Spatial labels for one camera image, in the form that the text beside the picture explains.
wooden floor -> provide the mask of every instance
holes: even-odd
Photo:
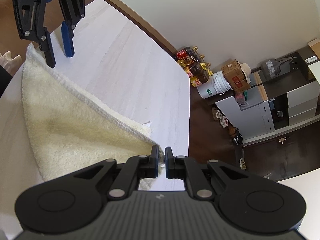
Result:
[[[58,0],[53,0],[46,5],[44,26],[52,32],[62,21]],[[19,38],[12,0],[0,0],[0,37],[0,53],[10,50],[13,57],[19,54],[22,60],[25,60],[29,41]],[[303,130],[293,132],[283,146],[277,141],[272,141],[246,147],[245,161],[248,171],[260,176],[271,173],[271,179],[279,180],[319,168],[320,140],[318,141],[315,135],[320,129],[319,126],[320,122],[317,122]],[[200,163],[218,159],[236,165],[235,146],[228,135],[228,130],[213,120],[211,108],[193,87],[190,87],[189,156]]]

wooden baseboard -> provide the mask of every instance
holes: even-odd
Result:
[[[163,48],[169,55],[177,52],[176,48],[170,44],[155,28],[146,22],[135,11],[129,8],[120,0],[105,0],[107,3],[116,8],[119,12],[134,22],[140,29],[142,29],[150,38],[152,38],[158,45]]]

wooden board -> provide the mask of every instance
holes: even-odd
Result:
[[[103,0],[86,6],[74,31],[75,55],[64,55],[61,32],[51,34],[55,71],[103,103],[140,123],[151,138],[174,155],[188,155],[189,77],[149,36]],[[26,188],[40,183],[29,145],[21,102],[21,69],[0,98],[0,225],[15,236],[20,225],[14,202]],[[182,190],[181,180],[163,171],[153,189]]]

drawer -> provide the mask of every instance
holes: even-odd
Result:
[[[312,118],[315,116],[316,114],[316,107],[313,108],[313,109],[310,109],[308,111],[305,111],[301,114],[297,114],[297,115],[294,115],[292,117],[289,117],[289,125],[293,125],[293,124],[296,124],[298,122],[302,122],[304,120],[307,120],[309,118]]]
[[[263,116],[264,125],[268,133],[273,132],[275,130],[275,126],[273,124],[272,115],[264,115]]]
[[[300,105],[319,96],[320,86],[317,81],[287,92],[289,108]]]
[[[268,103],[268,100],[263,101],[261,104],[258,105],[261,115],[265,116],[265,115],[270,115],[271,116],[271,111],[270,111],[270,106]]]
[[[289,117],[292,117],[297,114],[301,114],[305,111],[308,111],[312,108],[317,107],[317,102],[318,102],[318,98],[316,97],[316,98],[313,98],[313,99],[306,101],[302,104],[290,107],[289,108]]]

blue gripper pad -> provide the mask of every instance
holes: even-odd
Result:
[[[73,55],[75,54],[75,51],[73,49],[72,39],[70,38],[70,35],[69,35],[69,29],[65,21],[63,21],[61,25],[61,34],[62,34],[64,52],[66,56],[73,57]]]

